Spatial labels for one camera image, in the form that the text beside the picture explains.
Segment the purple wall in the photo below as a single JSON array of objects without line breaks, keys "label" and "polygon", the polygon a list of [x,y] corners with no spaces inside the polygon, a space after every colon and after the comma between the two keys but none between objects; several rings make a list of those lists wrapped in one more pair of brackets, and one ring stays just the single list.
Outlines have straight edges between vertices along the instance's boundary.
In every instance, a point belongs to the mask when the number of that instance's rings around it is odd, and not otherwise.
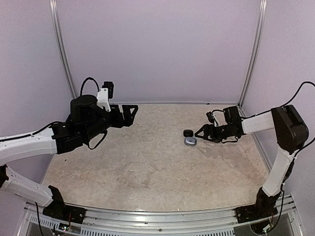
[{"label": "purple wall", "polygon": [[[306,80],[315,82],[315,1],[269,0],[259,55],[244,105],[247,115],[288,101]],[[292,104],[315,136],[315,88],[306,85]],[[271,163],[274,131],[258,135]],[[286,183],[302,218],[306,236],[315,232],[315,145],[301,152]]]},{"label": "purple wall", "polygon": [[[0,0],[0,136],[37,130],[64,120],[70,93],[47,0]],[[10,163],[40,182],[51,156]],[[25,200],[0,192],[0,235],[12,236]]]},{"label": "purple wall", "polygon": [[237,103],[259,2],[58,1],[74,82],[114,81],[116,102]]}]

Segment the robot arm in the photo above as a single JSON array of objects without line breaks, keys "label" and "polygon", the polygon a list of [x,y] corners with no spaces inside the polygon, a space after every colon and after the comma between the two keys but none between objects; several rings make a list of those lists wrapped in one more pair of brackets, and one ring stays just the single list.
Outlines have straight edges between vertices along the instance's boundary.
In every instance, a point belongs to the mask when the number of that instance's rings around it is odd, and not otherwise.
[{"label": "robot arm", "polygon": [[57,188],[33,182],[6,164],[36,155],[70,152],[83,144],[90,148],[90,140],[103,134],[102,141],[109,127],[131,126],[138,106],[122,105],[121,113],[118,105],[110,105],[108,102],[113,97],[113,88],[112,82],[105,82],[97,98],[81,95],[73,99],[70,115],[65,122],[54,122],[45,129],[32,133],[0,138],[0,190],[44,206],[43,214],[66,221],[71,215],[72,222],[82,223],[85,214],[83,208],[65,205]]},{"label": "robot arm", "polygon": [[223,110],[226,125],[214,126],[214,117],[207,113],[210,123],[199,129],[195,136],[214,143],[220,143],[228,137],[241,136],[268,129],[275,129],[279,145],[272,170],[260,188],[254,205],[236,208],[239,223],[269,217],[278,213],[275,207],[284,182],[290,176],[297,153],[309,136],[308,128],[293,105],[275,107],[260,115],[242,118],[238,108]]}]

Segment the small gray object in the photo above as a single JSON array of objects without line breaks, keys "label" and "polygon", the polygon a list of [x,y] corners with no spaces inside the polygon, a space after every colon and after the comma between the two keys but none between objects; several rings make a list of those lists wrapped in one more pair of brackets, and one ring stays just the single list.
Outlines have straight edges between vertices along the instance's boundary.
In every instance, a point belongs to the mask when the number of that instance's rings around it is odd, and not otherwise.
[{"label": "small gray object", "polygon": [[186,137],[185,144],[188,146],[195,146],[197,144],[197,139],[195,139],[194,137]]}]

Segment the beige tabletop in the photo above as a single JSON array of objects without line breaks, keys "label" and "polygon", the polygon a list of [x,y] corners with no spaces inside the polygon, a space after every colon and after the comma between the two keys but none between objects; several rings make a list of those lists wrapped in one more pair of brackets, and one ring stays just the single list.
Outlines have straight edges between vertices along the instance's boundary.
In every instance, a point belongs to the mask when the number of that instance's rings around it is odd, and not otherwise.
[{"label": "beige tabletop", "polygon": [[83,146],[55,155],[43,184],[59,188],[65,202],[107,209],[186,211],[253,203],[267,171],[250,135],[235,144],[197,139],[194,147],[184,145],[184,129],[198,130],[208,123],[208,111],[223,107],[139,105],[134,124],[109,128],[95,150]]}]

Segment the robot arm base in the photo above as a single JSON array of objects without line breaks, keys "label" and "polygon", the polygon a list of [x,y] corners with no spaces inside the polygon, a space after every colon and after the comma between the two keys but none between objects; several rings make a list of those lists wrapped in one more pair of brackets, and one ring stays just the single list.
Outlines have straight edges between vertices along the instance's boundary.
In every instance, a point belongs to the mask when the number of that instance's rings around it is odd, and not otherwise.
[{"label": "robot arm base", "polygon": [[262,188],[259,189],[256,203],[236,208],[236,217],[239,224],[270,217],[278,214],[276,201],[281,193],[268,197]]}]

